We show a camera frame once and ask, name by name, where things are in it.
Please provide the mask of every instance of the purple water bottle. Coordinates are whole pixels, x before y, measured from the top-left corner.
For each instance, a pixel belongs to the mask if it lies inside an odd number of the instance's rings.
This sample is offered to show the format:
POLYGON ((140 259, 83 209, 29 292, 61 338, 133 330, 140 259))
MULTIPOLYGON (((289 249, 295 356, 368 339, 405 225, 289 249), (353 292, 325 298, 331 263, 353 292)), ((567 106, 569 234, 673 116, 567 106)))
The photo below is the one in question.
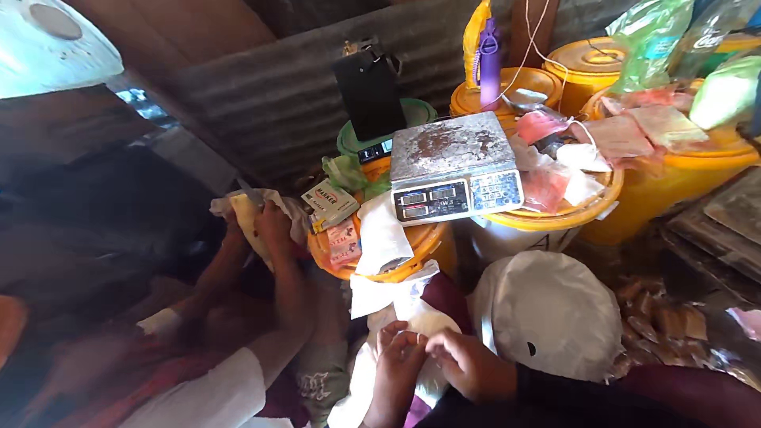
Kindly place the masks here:
POLYGON ((477 84, 481 85, 481 111, 497 110, 499 108, 500 76, 502 68, 499 55, 499 30, 494 18, 486 20, 486 27, 481 31, 476 64, 473 66, 473 74, 481 70, 481 79, 473 76, 477 84))

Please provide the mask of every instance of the person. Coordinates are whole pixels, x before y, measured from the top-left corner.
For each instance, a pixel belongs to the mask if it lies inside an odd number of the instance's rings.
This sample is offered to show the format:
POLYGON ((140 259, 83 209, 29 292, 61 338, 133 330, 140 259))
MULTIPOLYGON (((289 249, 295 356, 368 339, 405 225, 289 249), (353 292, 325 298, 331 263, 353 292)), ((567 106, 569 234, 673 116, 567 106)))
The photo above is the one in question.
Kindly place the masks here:
MULTIPOLYGON (((233 285, 250 246, 234 217, 228 218, 221 249, 198 279, 192 295, 140 321, 137 331, 107 331, 69 346, 56 360, 43 389, 27 406, 21 425, 38 425, 35 421, 51 403, 67 397, 77 402, 75 409, 49 425, 282 426, 284 420, 254 417, 265 413, 271 392, 268 389, 275 389, 276 379, 305 344, 314 341, 324 345, 326 340, 335 341, 336 334, 335 329, 321 327, 325 323, 318 322, 319 309, 314 303, 326 300, 305 279, 291 252, 290 219, 267 201, 256 218, 255 229, 267 245, 274 267, 275 320, 271 325, 266 314, 247 313, 256 310, 256 305, 235 304, 235 300, 244 299, 234 292, 233 285), (201 337, 202 346, 182 347, 183 337, 188 336, 201 337)), ((335 305, 327 306, 336 309, 335 305)), ((326 383, 336 388, 336 400, 340 398, 341 382, 325 378, 336 371, 341 378, 342 367, 321 370, 320 364, 312 361, 306 366, 324 374, 323 383, 318 385, 319 397, 315 398, 330 395, 324 391, 326 383)), ((313 392, 310 386, 302 385, 302 390, 313 392)), ((291 416, 285 413, 273 416, 291 416)))
POLYGON ((462 426, 704 427, 656 401, 615 386, 549 375, 500 359, 474 336, 444 330, 427 338, 394 321, 377 337, 379 352, 366 428, 400 428, 426 358, 451 388, 418 428, 462 426))

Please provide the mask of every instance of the scale keypad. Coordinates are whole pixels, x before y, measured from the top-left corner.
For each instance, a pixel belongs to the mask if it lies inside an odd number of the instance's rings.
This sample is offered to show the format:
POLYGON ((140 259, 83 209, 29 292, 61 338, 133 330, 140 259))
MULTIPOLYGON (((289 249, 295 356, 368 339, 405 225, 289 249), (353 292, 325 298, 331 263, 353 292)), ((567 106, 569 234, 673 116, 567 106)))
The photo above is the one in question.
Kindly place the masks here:
POLYGON ((515 206, 521 203, 517 172, 481 175, 470 178, 473 209, 515 206))

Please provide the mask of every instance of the plastic bottle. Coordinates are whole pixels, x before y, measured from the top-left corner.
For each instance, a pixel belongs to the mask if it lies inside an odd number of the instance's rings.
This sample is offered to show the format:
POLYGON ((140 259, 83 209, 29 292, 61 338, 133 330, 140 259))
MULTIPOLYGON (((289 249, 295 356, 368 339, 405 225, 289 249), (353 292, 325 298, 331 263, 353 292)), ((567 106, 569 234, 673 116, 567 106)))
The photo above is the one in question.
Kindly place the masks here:
POLYGON ((669 76, 689 84, 724 37, 742 28, 749 17, 743 9, 757 0, 717 0, 711 3, 684 34, 670 58, 669 76))
POLYGON ((486 20, 486 28, 481 32, 479 55, 473 71, 480 70, 478 84, 481 86, 481 108, 484 111, 499 108, 501 58, 499 55, 499 31, 494 18, 486 20))

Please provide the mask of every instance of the green bucket lid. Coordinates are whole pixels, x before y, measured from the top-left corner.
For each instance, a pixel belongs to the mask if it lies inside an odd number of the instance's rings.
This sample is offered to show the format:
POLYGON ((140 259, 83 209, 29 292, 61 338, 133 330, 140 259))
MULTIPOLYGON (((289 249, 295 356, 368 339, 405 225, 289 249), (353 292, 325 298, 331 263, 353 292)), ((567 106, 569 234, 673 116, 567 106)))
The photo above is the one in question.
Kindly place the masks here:
MULTIPOLYGON (((436 110, 425 101, 416 100, 415 98, 402 98, 400 103, 402 104, 402 111, 409 127, 431 123, 438 117, 436 110)), ((339 132, 336 139, 336 145, 338 146, 338 151, 342 154, 356 155, 360 150, 384 142, 391 138, 392 135, 388 134, 387 136, 377 137, 368 141, 359 141, 350 120, 341 128, 341 132, 339 132)))

